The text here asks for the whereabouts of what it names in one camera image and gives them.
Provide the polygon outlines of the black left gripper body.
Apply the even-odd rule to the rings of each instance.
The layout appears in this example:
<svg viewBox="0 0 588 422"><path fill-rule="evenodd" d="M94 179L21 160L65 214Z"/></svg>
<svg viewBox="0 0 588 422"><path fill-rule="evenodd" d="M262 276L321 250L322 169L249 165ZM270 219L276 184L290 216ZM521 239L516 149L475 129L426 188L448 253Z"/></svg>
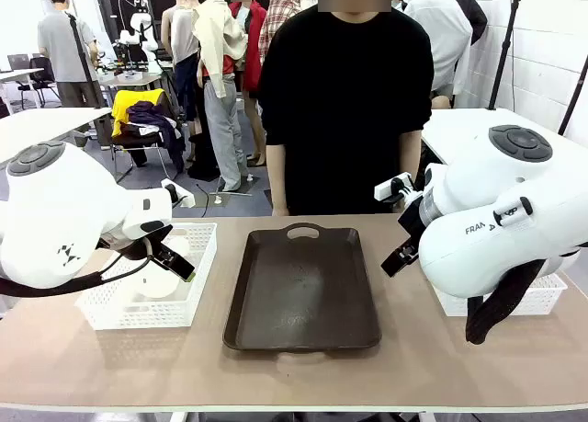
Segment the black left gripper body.
<svg viewBox="0 0 588 422"><path fill-rule="evenodd" d="M158 257L164 246L164 239L170 232L171 227L165 226L135 240L127 238L115 240L112 236L105 234L99 238L98 248L118 252L129 260L141 260L147 256Z"/></svg>

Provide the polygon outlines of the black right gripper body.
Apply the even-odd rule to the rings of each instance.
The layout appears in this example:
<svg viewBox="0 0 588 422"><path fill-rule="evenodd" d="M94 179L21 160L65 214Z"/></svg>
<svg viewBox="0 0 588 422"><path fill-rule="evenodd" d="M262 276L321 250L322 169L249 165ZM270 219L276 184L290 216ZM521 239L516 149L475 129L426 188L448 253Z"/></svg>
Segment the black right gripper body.
<svg viewBox="0 0 588 422"><path fill-rule="evenodd" d="M410 243L413 246L419 245L420 239L426 228L420 215L420 206L422 201L423 198L418 197L411 203L407 204L398 219L399 225L409 235Z"/></svg>

